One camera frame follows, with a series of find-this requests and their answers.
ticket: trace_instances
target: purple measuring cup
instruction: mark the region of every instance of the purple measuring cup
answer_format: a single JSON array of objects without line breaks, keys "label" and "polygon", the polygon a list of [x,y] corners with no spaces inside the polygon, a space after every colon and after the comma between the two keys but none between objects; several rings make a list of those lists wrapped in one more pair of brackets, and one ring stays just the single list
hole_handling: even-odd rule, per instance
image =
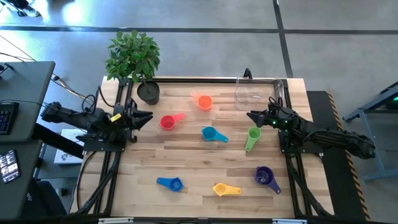
[{"label": "purple measuring cup", "polygon": [[268,167],[257,167],[254,178],[258,184],[270,187],[276,194],[280,194],[280,187],[276,183],[274,173]]}]

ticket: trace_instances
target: keyboard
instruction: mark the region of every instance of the keyboard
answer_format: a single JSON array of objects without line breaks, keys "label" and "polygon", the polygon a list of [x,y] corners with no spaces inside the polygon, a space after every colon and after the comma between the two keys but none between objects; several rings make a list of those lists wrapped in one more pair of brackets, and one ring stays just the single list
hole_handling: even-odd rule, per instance
[{"label": "keyboard", "polygon": [[18,114],[19,103],[0,103],[0,135],[11,133],[12,125]]}]

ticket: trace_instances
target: clear plastic container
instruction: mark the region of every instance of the clear plastic container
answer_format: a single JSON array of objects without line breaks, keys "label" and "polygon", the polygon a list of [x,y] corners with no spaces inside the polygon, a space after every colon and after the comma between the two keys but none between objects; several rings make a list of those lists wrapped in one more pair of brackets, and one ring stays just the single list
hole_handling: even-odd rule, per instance
[{"label": "clear plastic container", "polygon": [[285,101],[284,84],[280,79],[236,79],[235,107],[244,111],[268,109],[269,97]]}]

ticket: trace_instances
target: potted plant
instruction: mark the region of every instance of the potted plant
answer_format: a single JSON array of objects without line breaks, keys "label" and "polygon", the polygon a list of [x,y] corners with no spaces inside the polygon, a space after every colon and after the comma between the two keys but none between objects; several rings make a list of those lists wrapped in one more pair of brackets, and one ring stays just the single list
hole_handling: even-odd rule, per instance
[{"label": "potted plant", "polygon": [[105,61],[108,80],[131,78],[133,82],[142,81],[137,89],[138,97],[149,105],[156,104],[160,90],[152,77],[159,66],[160,53],[154,38],[133,30],[131,34],[118,32],[116,39],[111,41],[109,59]]}]

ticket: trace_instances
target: green leaves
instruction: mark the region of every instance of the green leaves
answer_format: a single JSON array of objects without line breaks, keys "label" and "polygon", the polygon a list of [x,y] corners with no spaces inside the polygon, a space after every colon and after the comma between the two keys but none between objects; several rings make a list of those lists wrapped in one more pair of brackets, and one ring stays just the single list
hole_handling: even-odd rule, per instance
[{"label": "green leaves", "polygon": [[115,39],[111,39],[109,59],[105,61],[108,72],[107,79],[131,77],[139,82],[139,77],[151,79],[158,69],[159,47],[153,37],[145,33],[138,35],[136,30],[130,34],[118,32]]}]

